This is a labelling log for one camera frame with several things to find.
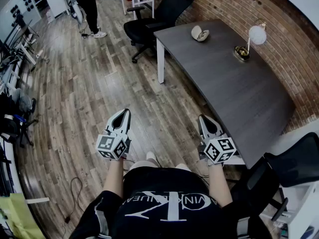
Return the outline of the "gold lamp with white shade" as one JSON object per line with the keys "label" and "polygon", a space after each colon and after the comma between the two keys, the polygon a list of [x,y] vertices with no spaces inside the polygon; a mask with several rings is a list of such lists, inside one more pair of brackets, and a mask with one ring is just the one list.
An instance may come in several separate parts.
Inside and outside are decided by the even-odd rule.
{"label": "gold lamp with white shade", "polygon": [[250,59],[250,46],[251,43],[255,45],[262,45],[266,42],[266,22],[259,18],[255,21],[255,24],[248,31],[248,41],[245,46],[235,46],[234,55],[240,61],[247,61]]}

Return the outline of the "yellow-green bag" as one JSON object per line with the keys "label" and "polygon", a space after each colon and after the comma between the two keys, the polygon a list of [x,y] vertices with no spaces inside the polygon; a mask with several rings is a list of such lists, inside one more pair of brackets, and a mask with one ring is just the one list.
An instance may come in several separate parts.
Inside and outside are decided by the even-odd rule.
{"label": "yellow-green bag", "polygon": [[22,193],[0,197],[0,209],[7,216],[8,225],[18,239],[46,239],[35,222]]}

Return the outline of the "person's left forearm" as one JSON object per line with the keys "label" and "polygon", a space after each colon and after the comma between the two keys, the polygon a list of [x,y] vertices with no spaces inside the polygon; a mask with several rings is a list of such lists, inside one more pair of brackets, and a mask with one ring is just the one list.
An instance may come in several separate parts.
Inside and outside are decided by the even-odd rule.
{"label": "person's left forearm", "polygon": [[112,192],[123,199],[124,160],[111,160],[102,192]]}

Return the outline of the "black high-back office chair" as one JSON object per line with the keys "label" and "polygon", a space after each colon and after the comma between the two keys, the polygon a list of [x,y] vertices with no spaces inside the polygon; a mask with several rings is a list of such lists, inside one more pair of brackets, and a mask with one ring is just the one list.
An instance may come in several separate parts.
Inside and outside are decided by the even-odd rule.
{"label": "black high-back office chair", "polygon": [[132,62],[137,63],[136,57],[146,49],[156,53],[156,37],[154,33],[175,26],[178,17],[184,12],[194,0],[161,0],[155,10],[154,17],[142,18],[140,11],[143,6],[132,7],[127,12],[135,12],[136,20],[124,24],[124,31],[131,40],[131,45],[141,44],[141,49],[132,57]]}

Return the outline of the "group of black hung headsets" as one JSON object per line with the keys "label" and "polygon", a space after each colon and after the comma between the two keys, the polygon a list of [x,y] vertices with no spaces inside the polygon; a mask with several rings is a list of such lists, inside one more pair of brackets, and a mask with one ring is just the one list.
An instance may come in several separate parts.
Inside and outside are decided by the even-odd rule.
{"label": "group of black hung headsets", "polygon": [[17,23],[17,16],[20,15],[25,23],[33,26],[38,20],[38,14],[32,0],[15,0],[10,6],[11,17]]}

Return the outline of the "person's right forearm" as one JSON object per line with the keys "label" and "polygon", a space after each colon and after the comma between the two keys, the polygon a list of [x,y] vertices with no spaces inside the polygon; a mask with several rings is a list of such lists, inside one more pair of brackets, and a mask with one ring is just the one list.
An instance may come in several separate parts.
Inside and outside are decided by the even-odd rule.
{"label": "person's right forearm", "polygon": [[233,202],[230,189],[226,182],[221,164],[211,165],[209,171],[209,195],[217,201],[221,207]]}

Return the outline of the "person's black printed shirt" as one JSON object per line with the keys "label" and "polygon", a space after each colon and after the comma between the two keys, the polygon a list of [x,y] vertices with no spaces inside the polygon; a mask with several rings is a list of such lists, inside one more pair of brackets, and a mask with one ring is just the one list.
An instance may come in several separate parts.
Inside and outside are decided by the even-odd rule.
{"label": "person's black printed shirt", "polygon": [[178,168],[139,167],[124,177],[122,197],[103,191],[70,239],[272,239],[241,202],[221,207],[204,181]]}

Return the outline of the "person's legs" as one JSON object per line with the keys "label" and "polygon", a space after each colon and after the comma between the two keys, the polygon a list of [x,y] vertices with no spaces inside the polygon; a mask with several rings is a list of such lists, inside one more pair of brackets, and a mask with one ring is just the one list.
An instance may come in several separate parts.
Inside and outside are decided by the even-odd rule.
{"label": "person's legs", "polygon": [[[140,168],[140,167],[152,167],[152,168],[160,168],[160,164],[158,163],[157,157],[153,152],[148,152],[146,156],[146,160],[138,161],[134,163],[129,171],[135,169],[135,168]],[[183,163],[177,165],[175,168],[177,169],[182,169],[191,172],[191,170]]]}

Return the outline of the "grey cloth bundle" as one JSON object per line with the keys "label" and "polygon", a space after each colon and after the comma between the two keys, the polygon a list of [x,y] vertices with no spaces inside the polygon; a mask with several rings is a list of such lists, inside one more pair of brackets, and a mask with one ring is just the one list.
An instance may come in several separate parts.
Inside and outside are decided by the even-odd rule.
{"label": "grey cloth bundle", "polygon": [[12,92],[12,100],[18,105],[21,112],[34,113],[36,99],[28,96],[21,88],[17,88]]}

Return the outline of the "white equipment stand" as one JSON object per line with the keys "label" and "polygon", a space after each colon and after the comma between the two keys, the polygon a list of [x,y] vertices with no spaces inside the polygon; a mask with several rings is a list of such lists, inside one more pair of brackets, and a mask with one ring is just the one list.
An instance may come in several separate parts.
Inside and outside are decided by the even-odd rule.
{"label": "white equipment stand", "polygon": [[83,12],[81,11],[78,0],[64,0],[68,15],[71,15],[73,19],[77,20],[78,24],[83,23]]}

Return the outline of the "black mesh office chair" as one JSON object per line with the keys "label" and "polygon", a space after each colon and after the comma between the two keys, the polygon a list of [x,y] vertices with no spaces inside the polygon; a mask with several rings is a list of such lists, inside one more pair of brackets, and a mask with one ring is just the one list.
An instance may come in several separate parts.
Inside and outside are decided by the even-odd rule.
{"label": "black mesh office chair", "polygon": [[277,209],[272,221],[284,212],[288,198],[281,203],[273,196],[280,186],[292,187],[319,180],[319,136],[310,132],[280,155],[265,153],[243,172],[231,189],[234,201],[244,202],[260,214],[270,204]]}

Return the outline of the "white table leg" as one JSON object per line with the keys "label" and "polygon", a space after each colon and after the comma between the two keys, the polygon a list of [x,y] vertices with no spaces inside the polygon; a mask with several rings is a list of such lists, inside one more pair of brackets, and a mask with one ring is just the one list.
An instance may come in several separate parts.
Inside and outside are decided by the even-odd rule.
{"label": "white table leg", "polygon": [[157,65],[158,65],[158,82],[164,82],[164,52],[163,44],[157,39]]}

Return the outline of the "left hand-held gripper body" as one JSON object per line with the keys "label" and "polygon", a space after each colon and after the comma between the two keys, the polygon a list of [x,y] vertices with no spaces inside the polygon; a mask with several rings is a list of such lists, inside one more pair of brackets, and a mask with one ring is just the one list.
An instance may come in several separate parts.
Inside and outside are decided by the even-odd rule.
{"label": "left hand-held gripper body", "polygon": [[103,130],[98,135],[96,142],[96,150],[105,159],[120,160],[127,159],[129,154],[131,140],[127,134],[116,134],[114,132]]}

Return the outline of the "white shelf unit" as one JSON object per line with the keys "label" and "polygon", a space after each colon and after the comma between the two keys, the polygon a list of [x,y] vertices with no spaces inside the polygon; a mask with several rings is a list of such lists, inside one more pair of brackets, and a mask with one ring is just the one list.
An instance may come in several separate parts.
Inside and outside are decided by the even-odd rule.
{"label": "white shelf unit", "polygon": [[260,217],[269,229],[273,239],[301,239],[306,230],[319,217],[319,181],[294,187],[280,187],[273,199],[279,203],[288,198],[284,212],[276,220],[271,218],[277,211],[268,205]]}

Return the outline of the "black backpack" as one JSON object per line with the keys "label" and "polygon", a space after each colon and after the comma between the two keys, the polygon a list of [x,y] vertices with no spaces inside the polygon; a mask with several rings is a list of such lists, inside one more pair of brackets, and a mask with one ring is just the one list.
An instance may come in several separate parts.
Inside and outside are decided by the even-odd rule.
{"label": "black backpack", "polygon": [[12,97],[8,97],[5,93],[0,94],[0,135],[8,135],[8,139],[13,141],[18,137],[18,128],[15,121],[9,116],[15,112],[15,103]]}

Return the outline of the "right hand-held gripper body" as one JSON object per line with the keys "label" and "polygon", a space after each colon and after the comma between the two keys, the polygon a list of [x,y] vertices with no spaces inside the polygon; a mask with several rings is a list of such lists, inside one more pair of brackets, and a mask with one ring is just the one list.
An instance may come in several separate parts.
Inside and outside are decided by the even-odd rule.
{"label": "right hand-held gripper body", "polygon": [[222,164],[238,155],[233,139],[226,133],[217,137],[207,137],[198,146],[199,159],[207,160],[208,166]]}

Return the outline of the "long white desk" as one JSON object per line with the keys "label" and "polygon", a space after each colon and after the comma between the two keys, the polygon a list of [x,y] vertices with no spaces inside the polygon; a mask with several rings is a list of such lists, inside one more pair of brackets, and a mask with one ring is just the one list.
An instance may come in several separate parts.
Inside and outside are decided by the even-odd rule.
{"label": "long white desk", "polygon": [[15,90],[17,81],[20,79],[19,71],[24,62],[28,62],[31,68],[36,66],[36,55],[32,44],[36,42],[26,41],[24,44],[20,42],[13,49],[0,49],[0,94]]}

